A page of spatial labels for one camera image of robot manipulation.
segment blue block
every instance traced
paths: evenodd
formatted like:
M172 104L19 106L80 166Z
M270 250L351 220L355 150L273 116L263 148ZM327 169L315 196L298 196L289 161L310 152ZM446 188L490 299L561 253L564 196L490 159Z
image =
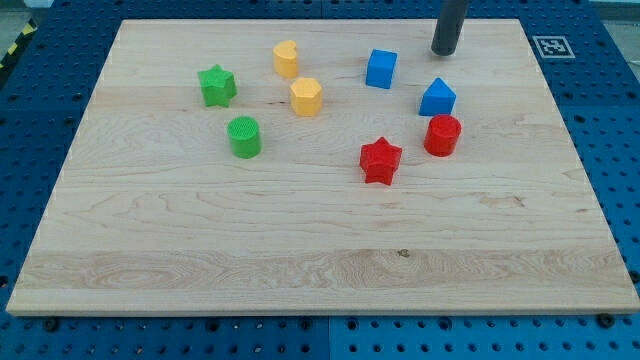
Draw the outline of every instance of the blue block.
M393 69L396 67L396 59L398 59L398 54L394 52L373 49L367 64L366 84L382 89L390 89Z
M422 96L419 114L421 116L451 115L455 102L456 93L442 79L436 78Z

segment wooden board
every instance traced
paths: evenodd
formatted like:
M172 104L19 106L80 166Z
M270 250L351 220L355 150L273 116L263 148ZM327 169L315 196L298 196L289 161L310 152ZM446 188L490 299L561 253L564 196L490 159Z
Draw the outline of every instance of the wooden board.
M469 20L455 56L434 21L124 21L12 295L14 315L633 312L636 291L526 37ZM294 39L324 87L289 107L271 49ZM372 48L393 88L363 85ZM235 73L228 109L196 72ZM422 147L441 76L463 135ZM257 118L235 158L227 123ZM364 184L360 146L404 148L394 184Z

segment blue pegboard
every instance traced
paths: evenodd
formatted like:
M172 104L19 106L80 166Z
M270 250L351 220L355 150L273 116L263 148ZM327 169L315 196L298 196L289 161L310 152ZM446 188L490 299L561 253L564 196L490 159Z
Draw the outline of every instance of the blue pegboard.
M439 0L56 1L0 93L3 309L122 19L435 18L440 4ZM468 16L519 18L532 46L534 36L566 38L574 59L543 58L535 46L534 53L624 260L637 277L640 88L597 15L584 0L475 0ZM51 320L16 319L3 311L0 359L639 358L640 317L616 316L613 323L603 319Z

